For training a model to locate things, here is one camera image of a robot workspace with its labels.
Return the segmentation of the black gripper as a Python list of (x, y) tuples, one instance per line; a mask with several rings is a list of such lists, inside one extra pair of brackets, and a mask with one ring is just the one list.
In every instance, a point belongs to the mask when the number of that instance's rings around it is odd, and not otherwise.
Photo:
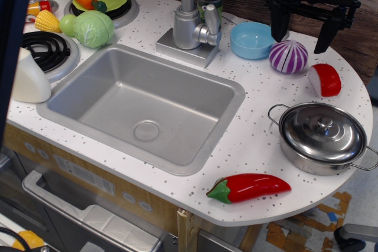
[(358, 0), (266, 0), (271, 12), (271, 34), (281, 42), (288, 32), (291, 14), (324, 21), (314, 54), (326, 52), (341, 27), (350, 28)]

